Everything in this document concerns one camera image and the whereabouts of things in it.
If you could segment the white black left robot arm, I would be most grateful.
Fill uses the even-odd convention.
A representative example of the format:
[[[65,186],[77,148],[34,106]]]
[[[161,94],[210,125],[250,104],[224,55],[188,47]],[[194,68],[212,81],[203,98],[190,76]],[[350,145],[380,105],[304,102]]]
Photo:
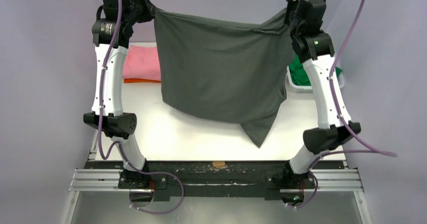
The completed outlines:
[[[97,83],[93,106],[83,121],[97,130],[99,154],[107,160],[114,147],[122,157],[119,188],[153,188],[146,158],[140,152],[134,132],[137,117],[122,105],[122,73],[129,40],[136,23],[154,17],[146,0],[102,0],[92,26],[97,59]]]

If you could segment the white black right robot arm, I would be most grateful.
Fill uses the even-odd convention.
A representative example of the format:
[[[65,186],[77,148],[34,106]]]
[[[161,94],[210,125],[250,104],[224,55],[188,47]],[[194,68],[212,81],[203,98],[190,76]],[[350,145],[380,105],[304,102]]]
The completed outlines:
[[[335,50],[329,34],[322,29],[326,0],[287,0],[285,23],[290,27],[292,47],[308,75],[317,109],[318,126],[303,132],[303,146],[283,169],[283,182],[295,187],[308,178],[310,165],[323,154],[352,138],[361,125],[352,122],[338,85]]]

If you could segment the dark grey t shirt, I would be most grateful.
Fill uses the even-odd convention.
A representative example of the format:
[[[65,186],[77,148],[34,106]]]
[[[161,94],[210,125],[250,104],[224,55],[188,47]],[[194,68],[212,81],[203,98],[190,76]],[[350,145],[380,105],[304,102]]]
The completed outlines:
[[[286,11],[261,24],[156,10],[163,101],[192,116],[239,124],[262,146],[287,98],[294,60]]]

